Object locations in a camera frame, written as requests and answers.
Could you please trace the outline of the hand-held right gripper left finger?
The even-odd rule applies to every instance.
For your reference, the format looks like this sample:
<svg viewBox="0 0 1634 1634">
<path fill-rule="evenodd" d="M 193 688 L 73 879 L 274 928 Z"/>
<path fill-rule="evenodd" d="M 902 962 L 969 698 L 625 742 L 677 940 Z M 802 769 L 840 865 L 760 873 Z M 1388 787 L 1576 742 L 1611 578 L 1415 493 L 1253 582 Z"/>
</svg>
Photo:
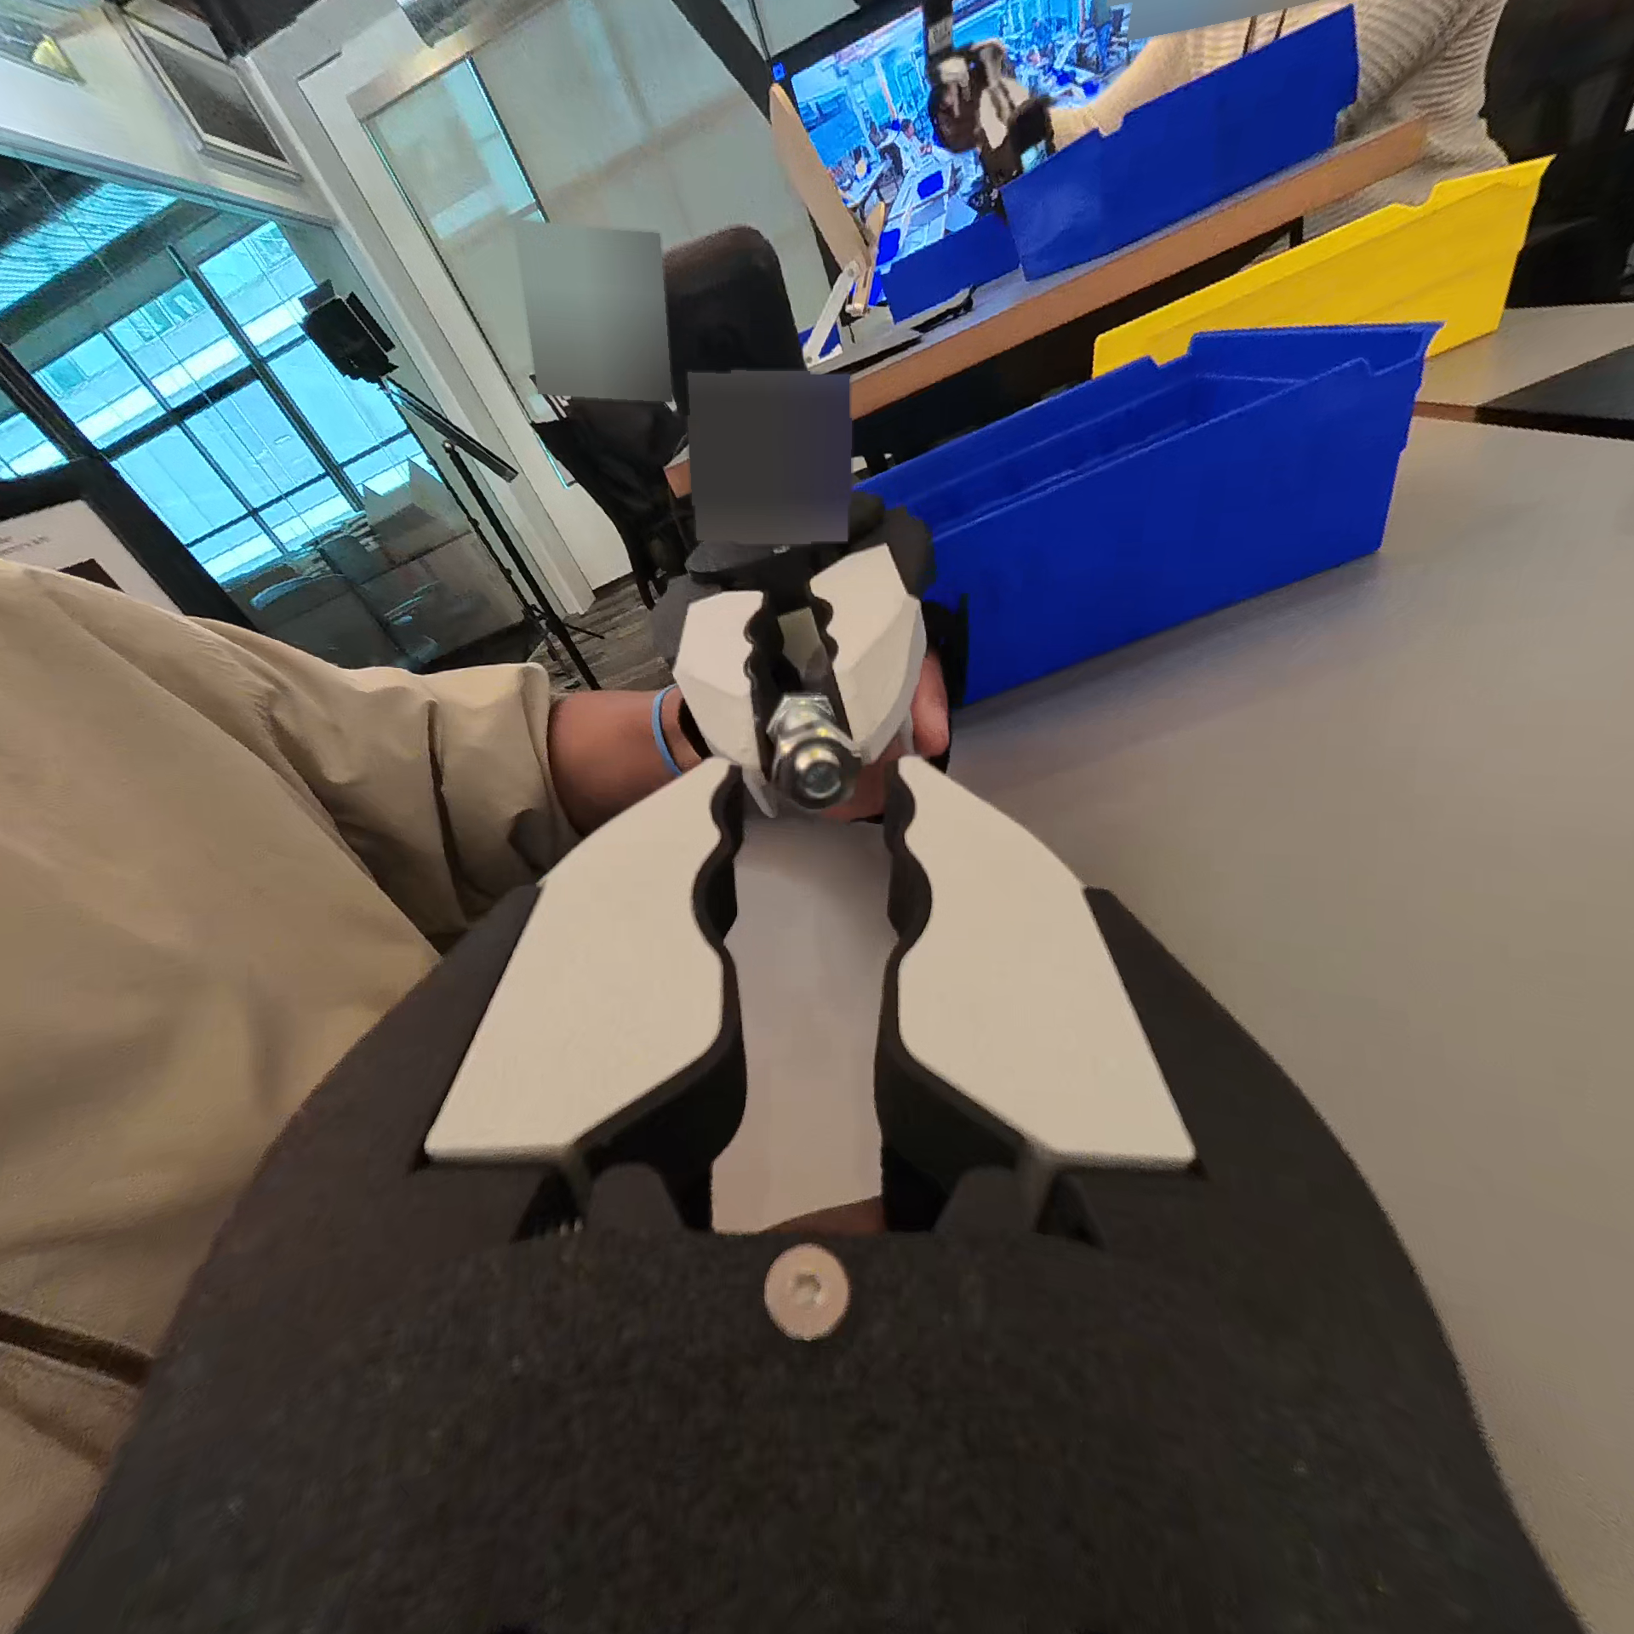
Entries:
<svg viewBox="0 0 1634 1634">
<path fill-rule="evenodd" d="M 742 774 L 698 766 L 586 839 L 539 886 L 422 1138 L 438 1170 L 541 1170 L 575 1205 L 647 1167 L 683 1228 L 746 1114 L 736 921 Z"/>
</svg>

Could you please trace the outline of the steel hex bolt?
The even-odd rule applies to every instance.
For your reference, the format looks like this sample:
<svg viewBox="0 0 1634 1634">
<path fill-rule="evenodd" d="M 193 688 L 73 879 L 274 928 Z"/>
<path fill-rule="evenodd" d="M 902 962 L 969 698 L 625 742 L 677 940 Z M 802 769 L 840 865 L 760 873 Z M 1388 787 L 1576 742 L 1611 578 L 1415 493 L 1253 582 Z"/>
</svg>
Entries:
<svg viewBox="0 0 1634 1634">
<path fill-rule="evenodd" d="M 859 771 L 863 771 L 863 752 L 859 748 L 850 742 L 850 734 L 838 725 L 833 720 L 833 708 L 829 705 L 829 700 L 822 694 L 786 694 L 781 698 L 777 708 L 770 713 L 769 725 L 764 725 L 764 739 L 769 739 L 769 751 L 770 751 L 770 760 L 769 760 L 769 783 L 777 792 L 774 783 L 774 760 L 783 748 L 792 748 L 800 742 L 838 742 L 840 748 L 852 751 L 857 764 L 859 764 Z"/>
</svg>

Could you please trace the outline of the black flat pad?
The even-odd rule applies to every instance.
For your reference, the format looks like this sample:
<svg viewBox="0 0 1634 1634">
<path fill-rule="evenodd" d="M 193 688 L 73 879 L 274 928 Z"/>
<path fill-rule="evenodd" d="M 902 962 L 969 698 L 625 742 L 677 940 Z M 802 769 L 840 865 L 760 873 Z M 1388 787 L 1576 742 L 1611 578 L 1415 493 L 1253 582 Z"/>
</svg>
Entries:
<svg viewBox="0 0 1634 1634">
<path fill-rule="evenodd" d="M 1477 408 L 1480 423 L 1629 443 L 1629 345 Z"/>
</svg>

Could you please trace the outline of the long blue bin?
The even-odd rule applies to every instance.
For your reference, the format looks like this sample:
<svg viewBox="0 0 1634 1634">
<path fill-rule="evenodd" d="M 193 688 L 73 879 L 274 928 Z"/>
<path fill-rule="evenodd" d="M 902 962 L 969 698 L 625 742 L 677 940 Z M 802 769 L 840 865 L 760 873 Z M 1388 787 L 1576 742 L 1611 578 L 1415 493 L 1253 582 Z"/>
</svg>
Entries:
<svg viewBox="0 0 1634 1634">
<path fill-rule="evenodd" d="M 1326 153 L 1355 97 L 1359 23 L 1341 6 L 1075 138 L 1002 189 L 1022 277 L 1110 258 Z"/>
</svg>

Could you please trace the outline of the person's left forearm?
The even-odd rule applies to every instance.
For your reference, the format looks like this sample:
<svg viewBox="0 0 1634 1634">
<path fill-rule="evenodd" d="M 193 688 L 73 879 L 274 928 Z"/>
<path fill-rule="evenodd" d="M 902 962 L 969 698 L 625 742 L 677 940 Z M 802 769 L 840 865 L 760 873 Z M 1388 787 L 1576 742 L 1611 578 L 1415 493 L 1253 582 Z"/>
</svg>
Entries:
<svg viewBox="0 0 1634 1634">
<path fill-rule="evenodd" d="M 159 1341 L 264 1151 L 671 778 L 656 694 L 345 671 L 3 567 L 3 1307 Z"/>
</svg>

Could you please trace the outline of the blue plastic bin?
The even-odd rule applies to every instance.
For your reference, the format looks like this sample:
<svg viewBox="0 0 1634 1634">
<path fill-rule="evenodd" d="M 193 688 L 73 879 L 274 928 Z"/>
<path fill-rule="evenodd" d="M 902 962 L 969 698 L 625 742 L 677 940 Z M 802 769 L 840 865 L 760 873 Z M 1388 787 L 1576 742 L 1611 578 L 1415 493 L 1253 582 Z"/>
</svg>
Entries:
<svg viewBox="0 0 1634 1634">
<path fill-rule="evenodd" d="M 1372 557 L 1436 337 L 1200 332 L 863 479 L 929 525 L 963 700 Z"/>
</svg>

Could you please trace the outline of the wooden board document stand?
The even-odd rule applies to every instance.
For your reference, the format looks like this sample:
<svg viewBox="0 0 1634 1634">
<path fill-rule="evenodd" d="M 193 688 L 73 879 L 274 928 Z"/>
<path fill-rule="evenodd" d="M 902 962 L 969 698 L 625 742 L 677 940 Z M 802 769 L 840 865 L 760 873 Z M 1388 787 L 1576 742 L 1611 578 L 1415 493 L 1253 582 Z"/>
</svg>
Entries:
<svg viewBox="0 0 1634 1634">
<path fill-rule="evenodd" d="M 769 132 L 786 183 L 838 267 L 823 309 L 802 340 L 802 361 L 812 374 L 838 371 L 840 361 L 863 364 L 872 355 L 850 345 L 846 332 L 868 318 L 876 286 L 884 286 L 884 274 L 905 267 L 909 251 L 898 247 L 881 267 L 881 243 L 890 237 L 887 210 L 879 206 L 866 222 L 852 217 L 781 84 L 769 87 Z"/>
</svg>

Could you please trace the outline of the yellow plastic bin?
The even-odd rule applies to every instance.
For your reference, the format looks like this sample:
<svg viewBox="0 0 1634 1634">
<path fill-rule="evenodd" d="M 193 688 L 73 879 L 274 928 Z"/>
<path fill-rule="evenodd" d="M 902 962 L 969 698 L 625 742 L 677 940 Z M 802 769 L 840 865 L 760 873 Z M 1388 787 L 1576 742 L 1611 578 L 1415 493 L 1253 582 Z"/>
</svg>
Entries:
<svg viewBox="0 0 1634 1634">
<path fill-rule="evenodd" d="M 1500 330 L 1553 157 L 1434 187 L 1381 206 L 1093 341 L 1092 376 L 1165 364 L 1200 332 L 1434 325 L 1431 357 Z"/>
</svg>

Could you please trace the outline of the steel hex nut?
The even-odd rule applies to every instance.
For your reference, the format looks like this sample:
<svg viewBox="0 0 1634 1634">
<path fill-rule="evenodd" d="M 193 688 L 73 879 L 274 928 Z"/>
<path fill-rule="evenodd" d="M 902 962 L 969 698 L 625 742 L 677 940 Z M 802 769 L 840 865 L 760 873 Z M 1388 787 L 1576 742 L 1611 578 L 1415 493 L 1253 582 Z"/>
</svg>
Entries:
<svg viewBox="0 0 1634 1634">
<path fill-rule="evenodd" d="M 859 764 L 838 742 L 800 742 L 774 760 L 774 783 L 802 812 L 838 810 L 852 796 Z"/>
</svg>

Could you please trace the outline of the small blue bin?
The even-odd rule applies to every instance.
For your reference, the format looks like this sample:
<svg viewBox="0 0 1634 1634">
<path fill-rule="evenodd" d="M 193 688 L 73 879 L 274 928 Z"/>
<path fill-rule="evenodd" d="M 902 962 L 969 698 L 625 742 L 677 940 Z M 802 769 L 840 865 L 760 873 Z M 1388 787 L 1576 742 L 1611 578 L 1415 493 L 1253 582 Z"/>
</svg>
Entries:
<svg viewBox="0 0 1634 1634">
<path fill-rule="evenodd" d="M 1019 270 L 1010 222 L 999 213 L 975 217 L 964 229 L 936 239 L 884 270 L 884 305 L 893 325 L 930 314 L 963 291 L 975 291 Z"/>
</svg>

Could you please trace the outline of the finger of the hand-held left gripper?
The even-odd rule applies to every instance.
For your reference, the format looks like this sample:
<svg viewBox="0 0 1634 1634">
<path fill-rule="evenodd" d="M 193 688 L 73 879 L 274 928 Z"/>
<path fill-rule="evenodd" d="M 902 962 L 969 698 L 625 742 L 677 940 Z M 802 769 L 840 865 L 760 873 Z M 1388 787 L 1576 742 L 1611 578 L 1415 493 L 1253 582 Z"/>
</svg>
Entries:
<svg viewBox="0 0 1634 1634">
<path fill-rule="evenodd" d="M 748 800 L 764 820 L 781 812 L 764 771 L 764 729 L 754 717 L 754 633 L 769 616 L 764 589 L 721 589 L 687 606 L 673 658 L 688 720 L 706 751 L 742 774 Z"/>
<path fill-rule="evenodd" d="M 866 546 L 819 570 L 804 604 L 781 613 L 783 663 L 822 698 L 863 766 L 902 744 L 929 637 L 922 604 L 887 546 Z"/>
</svg>

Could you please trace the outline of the wooden-edged table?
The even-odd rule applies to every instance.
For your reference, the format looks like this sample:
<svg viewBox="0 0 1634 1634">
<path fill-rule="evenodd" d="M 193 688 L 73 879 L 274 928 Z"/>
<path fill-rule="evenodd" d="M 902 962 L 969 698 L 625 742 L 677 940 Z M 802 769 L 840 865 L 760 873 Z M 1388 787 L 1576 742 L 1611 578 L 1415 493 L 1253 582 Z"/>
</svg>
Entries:
<svg viewBox="0 0 1634 1634">
<path fill-rule="evenodd" d="M 1006 270 L 959 291 L 914 345 L 850 374 L 852 455 L 890 465 L 1085 381 L 1103 330 L 1228 277 L 1309 213 L 1411 169 L 1425 120 L 1341 141 L 1112 254 L 1027 279 Z"/>
</svg>

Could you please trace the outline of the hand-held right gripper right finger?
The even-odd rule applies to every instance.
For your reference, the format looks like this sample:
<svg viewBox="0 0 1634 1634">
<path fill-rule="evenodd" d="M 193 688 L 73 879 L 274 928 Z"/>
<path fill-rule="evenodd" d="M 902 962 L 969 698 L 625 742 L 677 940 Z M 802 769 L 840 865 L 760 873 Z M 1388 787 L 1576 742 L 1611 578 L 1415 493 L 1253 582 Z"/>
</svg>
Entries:
<svg viewBox="0 0 1634 1634">
<path fill-rule="evenodd" d="M 926 760 L 890 766 L 879 1015 L 884 1205 L 997 1190 L 1022 1228 L 1080 1173 L 1184 1176 L 1194 1138 L 1089 888 Z"/>
</svg>

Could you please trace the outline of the large display screen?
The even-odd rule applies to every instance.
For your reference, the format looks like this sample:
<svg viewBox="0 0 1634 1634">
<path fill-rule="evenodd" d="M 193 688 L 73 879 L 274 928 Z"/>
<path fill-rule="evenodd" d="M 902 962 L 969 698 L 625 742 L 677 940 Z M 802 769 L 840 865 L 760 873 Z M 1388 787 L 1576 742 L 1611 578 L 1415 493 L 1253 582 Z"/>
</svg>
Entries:
<svg viewBox="0 0 1634 1634">
<path fill-rule="evenodd" d="M 956 4 L 959 49 L 997 37 L 1019 82 L 1057 105 L 1089 105 L 1145 49 L 1125 4 Z M 917 4 L 868 4 L 786 49 L 770 80 L 833 176 L 846 210 L 879 225 L 876 270 L 969 229 L 992 205 L 975 153 L 939 147 L 929 112 Z"/>
</svg>

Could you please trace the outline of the person's left hand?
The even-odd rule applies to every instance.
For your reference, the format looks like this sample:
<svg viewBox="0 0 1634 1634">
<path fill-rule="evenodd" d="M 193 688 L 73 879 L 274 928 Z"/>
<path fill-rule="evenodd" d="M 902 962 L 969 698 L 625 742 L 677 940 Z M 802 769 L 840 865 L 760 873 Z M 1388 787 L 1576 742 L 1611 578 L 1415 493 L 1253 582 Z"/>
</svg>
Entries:
<svg viewBox="0 0 1634 1634">
<path fill-rule="evenodd" d="M 687 766 L 698 766 L 706 760 L 706 742 L 683 730 Z M 950 700 L 946 700 L 946 679 L 939 655 L 934 649 L 926 652 L 922 671 L 911 691 L 909 703 L 909 721 L 905 739 L 899 744 L 890 744 L 887 752 L 868 766 L 863 766 L 859 781 L 852 787 L 852 796 L 829 812 L 819 812 L 829 821 L 872 821 L 884 812 L 884 783 L 887 783 L 887 766 L 899 760 L 902 752 L 911 752 L 917 760 L 939 760 L 950 751 Z"/>
</svg>

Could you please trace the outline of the framed wall poster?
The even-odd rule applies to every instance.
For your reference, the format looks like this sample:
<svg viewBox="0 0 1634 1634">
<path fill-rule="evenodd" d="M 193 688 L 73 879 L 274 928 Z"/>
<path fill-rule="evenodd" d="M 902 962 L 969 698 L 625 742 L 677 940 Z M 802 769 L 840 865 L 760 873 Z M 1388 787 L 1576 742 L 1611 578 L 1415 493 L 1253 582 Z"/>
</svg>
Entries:
<svg viewBox="0 0 1634 1634">
<path fill-rule="evenodd" d="M 182 613 L 89 501 L 52 501 L 3 522 L 3 561 L 51 567 Z"/>
</svg>

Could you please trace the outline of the studio light on tripod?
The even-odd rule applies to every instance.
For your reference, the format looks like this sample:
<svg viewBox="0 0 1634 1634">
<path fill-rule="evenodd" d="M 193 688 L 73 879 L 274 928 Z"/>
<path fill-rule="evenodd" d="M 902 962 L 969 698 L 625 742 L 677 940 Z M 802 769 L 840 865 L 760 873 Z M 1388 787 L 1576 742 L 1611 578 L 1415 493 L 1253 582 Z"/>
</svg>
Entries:
<svg viewBox="0 0 1634 1634">
<path fill-rule="evenodd" d="M 586 691 L 601 691 L 601 681 L 577 642 L 577 637 L 600 640 L 600 633 L 561 619 L 530 557 L 519 550 L 507 522 L 501 522 L 485 484 L 476 479 L 476 470 L 483 470 L 485 477 L 513 486 L 519 479 L 517 467 L 466 432 L 442 408 L 398 383 L 395 341 L 356 295 L 339 295 L 332 283 L 319 283 L 313 291 L 300 295 L 300 332 L 330 367 L 334 367 L 334 374 L 378 388 L 402 418 L 416 421 L 442 443 L 445 463 L 453 470 L 456 500 L 476 504 L 473 530 L 480 530 L 504 588 L 519 604 L 522 620 L 541 637 L 549 652 L 566 658 Z"/>
</svg>

